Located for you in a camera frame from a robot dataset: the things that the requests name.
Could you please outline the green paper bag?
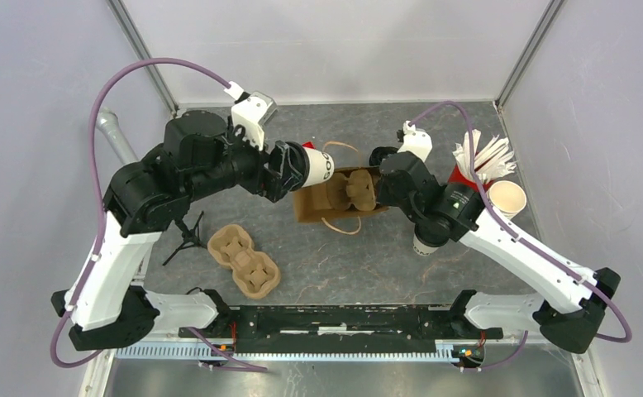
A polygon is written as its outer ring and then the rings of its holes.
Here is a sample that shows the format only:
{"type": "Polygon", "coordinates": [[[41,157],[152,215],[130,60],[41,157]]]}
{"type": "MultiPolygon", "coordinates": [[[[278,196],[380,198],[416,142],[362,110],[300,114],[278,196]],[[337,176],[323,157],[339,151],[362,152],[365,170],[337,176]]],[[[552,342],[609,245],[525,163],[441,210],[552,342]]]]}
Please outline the green paper bag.
{"type": "Polygon", "coordinates": [[[365,165],[359,150],[339,141],[328,141],[320,150],[311,142],[304,143],[302,148],[310,160],[310,170],[304,185],[293,192],[293,215],[297,222],[321,222],[340,234],[355,235],[362,228],[363,218],[388,210],[377,198],[379,168],[365,165]],[[328,146],[354,150],[359,164],[336,166],[326,151],[328,146]]]}

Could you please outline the white paper coffee cup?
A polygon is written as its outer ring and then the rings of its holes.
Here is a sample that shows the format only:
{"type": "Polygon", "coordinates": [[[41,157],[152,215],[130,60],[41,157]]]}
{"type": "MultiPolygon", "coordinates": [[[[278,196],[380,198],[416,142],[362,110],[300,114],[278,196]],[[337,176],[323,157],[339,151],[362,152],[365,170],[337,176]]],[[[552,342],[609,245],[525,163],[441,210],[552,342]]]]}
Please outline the white paper coffee cup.
{"type": "Polygon", "coordinates": [[[434,253],[438,247],[426,244],[417,234],[414,234],[412,240],[412,249],[419,256],[429,256],[434,253]]]}

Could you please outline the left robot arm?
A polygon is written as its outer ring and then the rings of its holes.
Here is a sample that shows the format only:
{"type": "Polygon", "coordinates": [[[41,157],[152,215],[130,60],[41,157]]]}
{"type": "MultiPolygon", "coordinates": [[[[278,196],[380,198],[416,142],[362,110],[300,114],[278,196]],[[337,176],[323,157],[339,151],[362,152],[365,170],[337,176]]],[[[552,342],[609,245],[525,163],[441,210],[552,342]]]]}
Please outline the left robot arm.
{"type": "Polygon", "coordinates": [[[159,294],[133,283],[146,252],[171,225],[196,241],[184,217],[191,205],[240,186],[271,202],[311,183],[312,151],[277,141],[271,151],[245,141],[231,117],[186,112],[170,120],[164,140],[141,160],[122,166],[102,199],[106,232],[88,259],[88,278],[76,303],[65,290],[53,305],[72,320],[69,338],[80,352],[128,347],[155,332],[202,329],[211,337],[231,326],[226,304],[213,290],[159,294]]]}

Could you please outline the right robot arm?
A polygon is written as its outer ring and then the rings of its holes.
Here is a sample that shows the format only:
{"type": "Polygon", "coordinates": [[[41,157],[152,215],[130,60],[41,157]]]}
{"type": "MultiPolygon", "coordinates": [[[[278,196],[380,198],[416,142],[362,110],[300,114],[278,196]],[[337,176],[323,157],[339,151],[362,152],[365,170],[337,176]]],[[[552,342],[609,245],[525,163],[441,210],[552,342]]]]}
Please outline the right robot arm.
{"type": "Polygon", "coordinates": [[[442,184],[423,160],[409,151],[379,163],[377,200],[399,208],[414,225],[413,249],[429,256],[458,242],[496,261],[533,288],[532,294],[493,295],[464,290],[448,316],[450,330],[470,337],[502,328],[538,332],[553,345],[576,354],[600,337],[621,277],[609,268],[578,265],[486,206],[466,184],[442,184]]]}

